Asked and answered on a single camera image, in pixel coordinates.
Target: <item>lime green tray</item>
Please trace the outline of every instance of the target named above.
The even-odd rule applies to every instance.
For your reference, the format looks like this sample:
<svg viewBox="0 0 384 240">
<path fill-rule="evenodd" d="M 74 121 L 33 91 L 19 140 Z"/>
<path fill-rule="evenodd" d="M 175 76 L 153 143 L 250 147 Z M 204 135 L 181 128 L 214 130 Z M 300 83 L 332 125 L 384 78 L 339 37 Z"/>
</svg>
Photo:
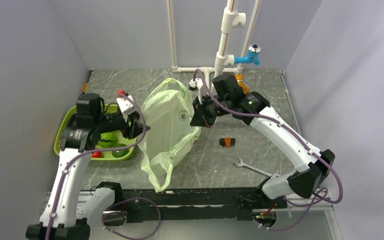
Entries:
<svg viewBox="0 0 384 240">
<path fill-rule="evenodd" d="M 116 113 L 117 108 L 118 108 L 117 105 L 110 105 L 108 108 L 108 113 Z M 60 155 L 60 150 L 61 150 L 60 149 L 61 133 L 64 131 L 64 129 L 66 129 L 70 118 L 76 113 L 77 113 L 77 107 L 74 106 L 70 110 L 68 110 L 67 114 L 65 115 L 64 119 L 61 122 L 61 125 L 59 125 L 59 129 L 58 129 L 58 132 L 56 133 L 56 137 L 55 137 L 55 142 L 53 143 L 53 151 L 58 156 Z M 137 140 L 136 138 L 133 138 L 133 139 L 124 138 L 123 134 L 120 131 L 115 131 L 114 133 L 117 137 L 119 144 L 131 145 L 134 142 L 136 142 L 136 140 Z M 95 148 L 102 149 L 103 147 L 96 145 Z M 134 149 L 135 149 L 135 147 L 129 148 L 128 153 L 122 157 L 114 157 L 113 154 L 111 153 L 111 151 L 103 151 L 102 157 L 92 157 L 92 160 L 96 160 L 96 161 L 124 161 L 124 160 L 129 159 L 132 156 Z"/>
</svg>

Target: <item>red object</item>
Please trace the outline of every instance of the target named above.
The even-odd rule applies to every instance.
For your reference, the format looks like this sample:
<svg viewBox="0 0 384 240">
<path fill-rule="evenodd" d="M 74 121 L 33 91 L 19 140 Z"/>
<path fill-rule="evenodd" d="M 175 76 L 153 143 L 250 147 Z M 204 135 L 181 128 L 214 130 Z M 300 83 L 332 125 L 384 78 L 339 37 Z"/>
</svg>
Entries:
<svg viewBox="0 0 384 240">
<path fill-rule="evenodd" d="M 117 91 L 117 96 L 121 97 L 120 95 L 126 96 L 126 92 L 123 89 L 120 89 L 120 90 Z"/>
<path fill-rule="evenodd" d="M 92 158 L 102 158 L 102 152 L 96 151 L 92 154 Z"/>
</svg>

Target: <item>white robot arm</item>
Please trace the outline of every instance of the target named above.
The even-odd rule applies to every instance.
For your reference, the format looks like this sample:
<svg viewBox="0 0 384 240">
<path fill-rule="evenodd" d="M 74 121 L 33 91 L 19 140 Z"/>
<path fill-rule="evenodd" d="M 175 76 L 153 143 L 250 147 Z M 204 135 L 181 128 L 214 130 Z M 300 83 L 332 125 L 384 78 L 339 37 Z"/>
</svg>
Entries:
<svg viewBox="0 0 384 240">
<path fill-rule="evenodd" d="M 93 196 L 79 209 L 77 203 L 86 168 L 91 161 L 101 133 L 121 131 L 125 138 L 135 138 L 150 129 L 137 120 L 133 99 L 117 98 L 118 111 L 104 112 L 102 98 L 95 93 L 81 95 L 77 113 L 61 134 L 59 165 L 52 192 L 39 224 L 30 225 L 27 239 L 89 239 L 91 227 L 99 226 L 103 212 L 124 200 L 119 183 L 102 182 Z"/>
<path fill-rule="evenodd" d="M 241 115 L 233 117 L 264 134 L 289 158 L 295 168 L 289 173 L 268 178 L 260 184 L 259 188 L 265 200 L 270 202 L 294 193 L 306 199 L 310 198 L 330 172 L 317 157 L 332 165 L 335 159 L 334 153 L 329 149 L 321 151 L 301 137 L 258 92 L 245 94 L 234 75 L 223 73 L 214 78 L 212 83 L 217 91 L 215 96 L 217 101 L 228 110 L 254 114 L 255 117 Z M 217 116 L 229 114 L 208 95 L 202 96 L 201 101 L 197 97 L 193 101 L 193 106 L 195 112 L 191 126 L 209 128 Z"/>
</svg>

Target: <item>marble countertop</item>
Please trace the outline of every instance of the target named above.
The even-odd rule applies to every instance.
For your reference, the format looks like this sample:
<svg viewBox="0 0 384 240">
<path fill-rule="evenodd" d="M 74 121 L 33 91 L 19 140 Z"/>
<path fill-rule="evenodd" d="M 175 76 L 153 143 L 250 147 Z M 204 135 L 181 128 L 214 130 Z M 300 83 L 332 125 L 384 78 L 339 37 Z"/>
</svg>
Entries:
<svg viewBox="0 0 384 240">
<path fill-rule="evenodd" d="M 171 69 L 95 70 L 88 93 L 100 94 L 106 103 L 115 102 L 119 89 L 131 94 L 139 106 L 148 94 L 166 78 L 187 84 L 193 73 L 173 73 Z M 296 129 L 290 103 L 277 69 L 244 70 L 245 84 L 261 93 L 279 115 Z M 219 145 L 219 139 L 236 138 L 234 147 Z M 168 188 L 233 188 L 256 187 L 266 177 L 232 161 L 240 157 L 247 164 L 269 173 L 284 174 L 293 170 L 286 156 L 264 135 L 230 115 L 217 118 L 211 128 L 202 128 L 201 135 L 185 158 L 173 169 Z M 121 183 L 124 189 L 152 189 L 148 175 L 141 170 L 143 153 L 135 148 L 126 161 L 91 161 L 82 189 L 88 190 L 103 181 Z M 165 176 L 160 178 L 163 184 Z"/>
</svg>

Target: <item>orange brush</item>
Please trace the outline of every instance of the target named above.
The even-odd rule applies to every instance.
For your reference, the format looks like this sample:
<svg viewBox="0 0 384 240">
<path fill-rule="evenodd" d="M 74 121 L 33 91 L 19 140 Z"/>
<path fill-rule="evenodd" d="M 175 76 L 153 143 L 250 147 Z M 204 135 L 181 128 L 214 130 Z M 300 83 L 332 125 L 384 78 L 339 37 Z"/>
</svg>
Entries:
<svg viewBox="0 0 384 240">
<path fill-rule="evenodd" d="M 230 148 L 235 146 L 236 138 L 224 137 L 224 138 L 220 138 L 219 142 L 220 142 L 220 145 L 223 146 L 223 148 L 224 147 Z"/>
</svg>

